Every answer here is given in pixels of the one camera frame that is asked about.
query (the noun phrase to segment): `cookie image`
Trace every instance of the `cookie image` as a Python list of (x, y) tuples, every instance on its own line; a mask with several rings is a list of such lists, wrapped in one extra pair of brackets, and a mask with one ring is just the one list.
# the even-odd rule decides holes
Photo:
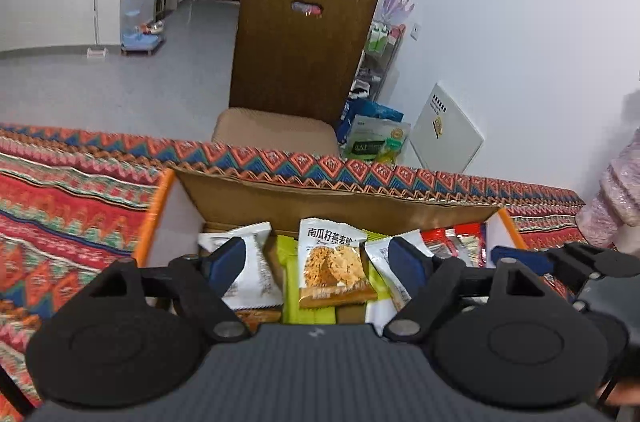
[(329, 247), (314, 247), (305, 261), (305, 283), (307, 287), (334, 287), (336, 278), (329, 268)]
[(357, 249), (349, 245), (339, 245), (329, 255), (329, 270), (334, 278), (347, 287), (353, 287), (365, 278), (362, 262)]

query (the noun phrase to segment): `round black disc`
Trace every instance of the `round black disc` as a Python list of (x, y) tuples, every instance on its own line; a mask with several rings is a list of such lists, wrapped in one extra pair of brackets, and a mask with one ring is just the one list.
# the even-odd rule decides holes
[(594, 267), (607, 276), (633, 277), (640, 274), (640, 258), (609, 250), (595, 256)]
[(607, 374), (604, 381), (610, 380), (615, 367), (620, 362), (620, 357), (625, 352), (629, 341), (629, 335), (625, 326), (617, 319), (600, 314), (598, 312), (585, 312), (582, 314), (590, 320), (607, 341)]
[(175, 389), (202, 357), (195, 328), (169, 312), (92, 299), (31, 338), (27, 369), (46, 399), (87, 408), (139, 404)]
[(600, 385), (607, 348), (588, 321), (578, 314), (567, 317), (506, 304), (464, 312), (437, 331), (435, 368), (462, 393), (486, 404), (517, 409), (572, 404)]

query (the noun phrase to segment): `pumpkin seed oat cookie packet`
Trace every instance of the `pumpkin seed oat cookie packet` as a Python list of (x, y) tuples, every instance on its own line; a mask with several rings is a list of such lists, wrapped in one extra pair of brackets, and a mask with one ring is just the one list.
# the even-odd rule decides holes
[(360, 244), (367, 235), (348, 224), (308, 218), (300, 222), (300, 307), (316, 308), (375, 299), (364, 274)]

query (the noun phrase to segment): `wooden board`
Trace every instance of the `wooden board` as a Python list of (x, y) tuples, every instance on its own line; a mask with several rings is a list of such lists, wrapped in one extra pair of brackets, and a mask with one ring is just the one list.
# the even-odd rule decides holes
[[(321, 7), (306, 15), (293, 2)], [(378, 0), (240, 0), (230, 107), (340, 119)]]

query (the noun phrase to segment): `metal pivot screw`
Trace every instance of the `metal pivot screw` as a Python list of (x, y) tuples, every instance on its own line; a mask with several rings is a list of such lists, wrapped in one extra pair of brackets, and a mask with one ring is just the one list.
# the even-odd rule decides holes
[(420, 332), (420, 325), (411, 319), (396, 319), (388, 325), (389, 331), (398, 337), (415, 336)]
[(213, 332), (223, 339), (233, 339), (244, 334), (244, 325), (239, 321), (221, 321), (213, 327)]

